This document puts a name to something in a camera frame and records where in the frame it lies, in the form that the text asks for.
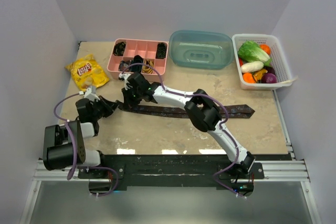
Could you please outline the dark brown patterned tie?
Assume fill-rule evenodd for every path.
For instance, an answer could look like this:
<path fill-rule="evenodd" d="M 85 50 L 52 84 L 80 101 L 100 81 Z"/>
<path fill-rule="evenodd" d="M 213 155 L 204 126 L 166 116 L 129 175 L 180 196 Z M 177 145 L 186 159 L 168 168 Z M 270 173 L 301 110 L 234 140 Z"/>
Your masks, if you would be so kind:
<path fill-rule="evenodd" d="M 129 108 L 126 105 L 124 105 L 124 103 L 121 101 L 116 100 L 115 103 L 118 105 L 118 108 L 120 110 L 125 112 L 160 116 L 165 118 L 182 118 L 182 119 L 188 118 L 188 115 L 184 110 L 176 107 L 136 105 L 132 108 Z M 229 105 L 225 106 L 225 109 L 228 112 L 229 118 L 249 119 L 255 113 L 255 110 L 253 110 L 246 104 Z"/>

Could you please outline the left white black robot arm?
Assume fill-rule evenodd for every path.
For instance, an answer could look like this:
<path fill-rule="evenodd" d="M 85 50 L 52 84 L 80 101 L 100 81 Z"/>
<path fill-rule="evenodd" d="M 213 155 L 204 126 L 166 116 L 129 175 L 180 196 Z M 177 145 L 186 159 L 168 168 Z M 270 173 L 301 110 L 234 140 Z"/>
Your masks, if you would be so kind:
<path fill-rule="evenodd" d="M 86 149 L 84 140 L 98 135 L 98 121 L 112 115 L 118 104 L 99 96 L 94 100 L 82 98 L 75 105 L 78 112 L 75 120 L 45 128 L 44 166 L 47 170 L 73 165 L 90 167 L 93 175 L 103 178 L 108 174 L 109 165 L 101 160 L 100 151 Z"/>

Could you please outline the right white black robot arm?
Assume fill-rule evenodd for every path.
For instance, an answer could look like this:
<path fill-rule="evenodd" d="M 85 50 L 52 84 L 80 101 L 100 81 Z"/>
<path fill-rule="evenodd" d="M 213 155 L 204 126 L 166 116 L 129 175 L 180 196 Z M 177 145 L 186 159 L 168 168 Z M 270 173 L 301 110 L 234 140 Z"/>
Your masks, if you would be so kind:
<path fill-rule="evenodd" d="M 255 156 L 241 146 L 228 130 L 227 109 L 204 90 L 187 92 L 171 89 L 159 82 L 149 83 L 138 72 L 121 73 L 119 79 L 124 81 L 122 93 L 125 105 L 133 107 L 143 100 L 182 109 L 196 129 L 208 133 L 222 147 L 232 162 L 229 167 L 234 167 L 237 177 L 246 178 L 252 173 Z"/>

